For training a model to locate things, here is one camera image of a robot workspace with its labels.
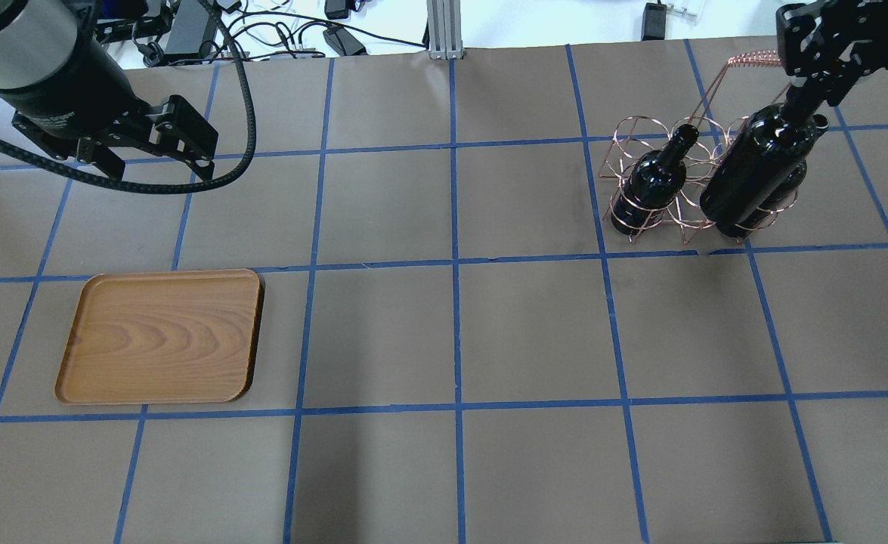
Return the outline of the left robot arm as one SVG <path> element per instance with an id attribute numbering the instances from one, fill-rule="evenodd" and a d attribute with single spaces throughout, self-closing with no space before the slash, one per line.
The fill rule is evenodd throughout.
<path id="1" fill-rule="evenodd" d="M 94 37 L 98 1 L 0 1 L 0 98 L 12 126 L 57 161 L 119 181 L 116 148 L 177 159 L 212 179 L 217 131 L 182 96 L 151 106 Z"/>

